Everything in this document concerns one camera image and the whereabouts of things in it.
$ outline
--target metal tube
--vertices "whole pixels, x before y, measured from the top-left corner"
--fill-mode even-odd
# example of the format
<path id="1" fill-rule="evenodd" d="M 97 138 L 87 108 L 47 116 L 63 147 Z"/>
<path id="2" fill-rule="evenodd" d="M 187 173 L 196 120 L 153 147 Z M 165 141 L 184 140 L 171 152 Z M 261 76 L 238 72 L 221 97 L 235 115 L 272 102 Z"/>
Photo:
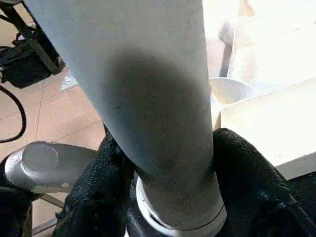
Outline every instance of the metal tube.
<path id="1" fill-rule="evenodd" d="M 159 221 L 194 229 L 213 220 L 223 203 L 211 169 L 202 2 L 25 3 L 139 167 Z"/>
<path id="2" fill-rule="evenodd" d="M 49 221 L 46 221 L 43 224 L 40 224 L 40 225 L 33 228 L 32 236 L 36 236 L 37 234 L 42 233 L 42 232 L 48 230 L 49 228 L 56 226 L 56 224 L 57 224 L 56 218 L 51 219 Z"/>
<path id="3" fill-rule="evenodd" d="M 53 204 L 57 207 L 64 208 L 65 203 L 63 201 L 59 200 L 58 198 L 55 198 L 52 195 L 44 194 L 40 199 L 45 200 L 45 201 L 49 202 L 50 204 Z"/>

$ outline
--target black mesh fabric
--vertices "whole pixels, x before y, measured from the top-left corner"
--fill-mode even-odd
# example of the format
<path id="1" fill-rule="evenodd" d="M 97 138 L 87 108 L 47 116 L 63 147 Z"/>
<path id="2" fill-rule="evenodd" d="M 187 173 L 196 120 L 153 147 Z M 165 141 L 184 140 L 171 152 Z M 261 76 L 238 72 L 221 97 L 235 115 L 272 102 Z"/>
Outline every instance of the black mesh fabric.
<path id="1" fill-rule="evenodd" d="M 238 215 L 237 222 L 230 223 L 244 227 L 244 236 L 316 236 L 316 226 L 295 197 L 298 194 L 253 145 L 229 129 L 218 129 L 214 157 L 228 215 Z M 234 212 L 237 204 L 242 209 Z M 239 221 L 243 215 L 248 221 Z"/>
<path id="2" fill-rule="evenodd" d="M 106 144 L 67 196 L 54 237 L 122 237 L 133 164 L 108 133 Z"/>

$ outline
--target black cable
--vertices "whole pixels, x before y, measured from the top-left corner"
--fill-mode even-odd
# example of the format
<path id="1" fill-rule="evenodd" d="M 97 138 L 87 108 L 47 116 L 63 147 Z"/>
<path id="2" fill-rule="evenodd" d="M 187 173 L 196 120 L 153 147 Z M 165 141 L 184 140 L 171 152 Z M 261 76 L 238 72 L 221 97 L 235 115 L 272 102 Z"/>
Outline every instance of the black cable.
<path id="1" fill-rule="evenodd" d="M 7 96 L 9 96 L 16 103 L 17 107 L 20 110 L 21 117 L 22 117 L 22 128 L 21 128 L 20 132 L 14 137 L 0 140 L 0 143 L 12 142 L 12 141 L 15 141 L 15 140 L 19 139 L 20 137 L 22 137 L 23 134 L 25 133 L 25 130 L 26 130 L 26 115 L 25 115 L 25 111 L 24 111 L 24 108 L 23 108 L 21 102 L 18 100 L 18 98 L 15 97 L 15 95 L 13 95 L 10 91 L 5 89 L 2 85 L 0 85 L 0 91 L 5 93 Z"/>

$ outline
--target beige floor tile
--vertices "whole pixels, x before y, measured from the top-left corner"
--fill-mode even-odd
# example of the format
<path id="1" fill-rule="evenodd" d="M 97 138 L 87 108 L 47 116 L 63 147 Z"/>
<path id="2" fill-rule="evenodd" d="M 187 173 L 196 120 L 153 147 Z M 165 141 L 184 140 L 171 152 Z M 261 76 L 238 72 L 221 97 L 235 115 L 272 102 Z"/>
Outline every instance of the beige floor tile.
<path id="1" fill-rule="evenodd" d="M 9 82 L 2 84 L 7 90 L 15 95 L 21 102 L 24 108 L 38 104 L 41 100 L 43 82 L 37 82 L 33 85 L 19 89 L 14 87 Z M 0 92 L 0 118 L 6 117 L 18 112 L 19 109 L 11 98 Z"/>
<path id="2" fill-rule="evenodd" d="M 23 6 L 23 4 L 21 3 L 16 4 L 14 6 L 14 9 L 17 11 L 17 13 L 20 15 L 20 17 L 24 20 L 26 24 L 34 21 L 33 18 L 30 16 L 30 14 L 28 13 L 28 11 Z"/>
<path id="3" fill-rule="evenodd" d="M 0 45 L 10 45 L 11 42 L 15 39 L 16 33 L 18 33 L 18 31 L 12 24 L 2 20 L 0 20 L 0 29 Z"/>
<path id="4" fill-rule="evenodd" d="M 55 218 L 55 213 L 60 211 L 61 208 L 44 200 L 33 201 L 33 227 Z"/>
<path id="5" fill-rule="evenodd" d="M 64 68 L 61 73 L 52 75 L 44 80 L 42 96 L 43 100 L 60 93 L 60 87 L 65 79 L 67 71 L 68 69 Z"/>
<path id="6" fill-rule="evenodd" d="M 42 101 L 37 140 L 56 141 L 98 120 L 92 104 L 76 86 Z"/>
<path id="7" fill-rule="evenodd" d="M 97 150 L 105 136 L 103 123 L 98 121 L 88 127 L 63 137 L 56 142 Z"/>
<path id="8" fill-rule="evenodd" d="M 20 139 L 16 141 L 0 144 L 0 160 L 2 160 L 9 153 L 25 146 L 30 142 L 35 141 L 39 111 L 40 104 L 36 104 L 25 109 L 27 117 L 26 132 Z M 5 118 L 0 118 L 0 139 L 5 139 L 16 135 L 20 131 L 21 124 L 21 115 L 19 112 Z"/>
<path id="9" fill-rule="evenodd" d="M 49 193 L 49 195 L 52 195 L 53 197 L 61 200 L 61 201 L 65 201 L 66 197 L 68 196 L 68 194 L 66 193 Z"/>

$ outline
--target floor tile grout line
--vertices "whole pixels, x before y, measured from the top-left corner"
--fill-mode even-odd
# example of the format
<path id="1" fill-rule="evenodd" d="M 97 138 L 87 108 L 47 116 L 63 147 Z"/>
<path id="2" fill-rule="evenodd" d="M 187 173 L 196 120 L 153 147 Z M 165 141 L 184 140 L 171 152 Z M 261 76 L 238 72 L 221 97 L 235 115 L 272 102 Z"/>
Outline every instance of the floor tile grout line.
<path id="1" fill-rule="evenodd" d="M 31 104 L 29 104 L 29 105 L 27 105 L 27 106 L 23 106 L 23 108 L 24 108 L 24 110 L 25 110 L 25 109 L 27 109 L 27 108 L 29 108 L 29 107 L 32 107 L 32 106 L 34 106 L 34 105 L 36 105 L 36 104 L 38 104 L 38 103 L 40 103 L 40 102 L 31 103 Z M 1 119 L 5 119 L 5 118 L 10 117 L 10 116 L 13 116 L 13 115 L 15 115 L 15 114 L 21 114 L 21 112 L 20 112 L 19 110 L 17 110 L 16 112 L 13 112 L 13 113 L 10 113 L 10 114 L 8 114 L 8 115 L 6 115 L 6 116 L 0 117 L 0 120 L 1 120 Z"/>
<path id="2" fill-rule="evenodd" d="M 54 96 L 57 96 L 57 95 L 61 94 L 62 92 L 68 91 L 68 90 L 74 88 L 75 86 L 77 86 L 77 85 L 75 85 L 75 86 L 70 87 L 70 88 L 67 88 L 67 89 L 65 89 L 65 90 L 59 90 L 58 93 L 56 93 L 55 95 L 50 95 L 50 96 L 48 96 L 47 98 L 43 99 L 44 83 L 45 83 L 45 82 L 43 81 L 42 95 L 41 95 L 41 98 L 40 98 L 40 102 L 39 102 L 39 103 L 41 103 L 41 102 L 43 102 L 43 101 L 45 101 L 45 100 L 47 100 L 47 99 L 50 99 L 50 98 L 52 98 L 52 97 L 54 97 Z M 37 103 L 38 103 L 38 102 L 36 102 L 36 103 L 31 103 L 31 104 L 29 104 L 28 106 L 24 106 L 23 108 L 27 108 L 27 107 L 34 106 L 34 105 L 36 105 Z M 1 120 L 1 119 L 4 119 L 4 118 L 6 118 L 6 117 L 12 116 L 12 115 L 14 115 L 14 114 L 17 114 L 17 113 L 20 113 L 20 112 L 19 112 L 19 111 L 16 111 L 16 112 L 10 113 L 10 114 L 8 114 L 8 115 L 6 115 L 6 116 L 4 116 L 4 117 L 0 117 L 0 120 Z"/>
<path id="3" fill-rule="evenodd" d="M 56 140 L 53 140 L 52 142 L 57 142 L 58 140 L 63 139 L 64 137 L 70 136 L 70 135 L 74 134 L 75 132 L 79 132 L 79 131 L 81 131 L 81 130 L 84 130 L 85 128 L 87 128 L 87 127 L 89 127 L 89 126 L 91 126 L 91 125 L 94 125 L 94 124 L 96 124 L 96 123 L 99 122 L 99 121 L 102 121 L 102 119 L 99 119 L 99 120 L 97 120 L 97 121 L 95 121 L 95 122 L 92 122 L 92 123 L 90 123 L 89 125 L 87 125 L 87 126 L 81 128 L 81 129 L 78 129 L 77 131 L 71 132 L 71 133 L 69 133 L 69 134 L 67 134 L 67 135 L 65 135 L 65 136 L 63 136 L 63 137 L 60 137 L 60 138 L 58 138 L 58 139 L 56 139 Z"/>
<path id="4" fill-rule="evenodd" d="M 38 121 L 37 121 L 37 126 L 36 126 L 35 141 L 38 140 L 39 123 L 40 123 L 40 109 L 41 109 L 41 102 L 43 99 L 43 92 L 44 92 L 44 81 L 42 82 L 42 88 L 41 88 L 41 95 L 40 95 L 40 102 L 39 102 L 39 115 L 38 115 Z"/>

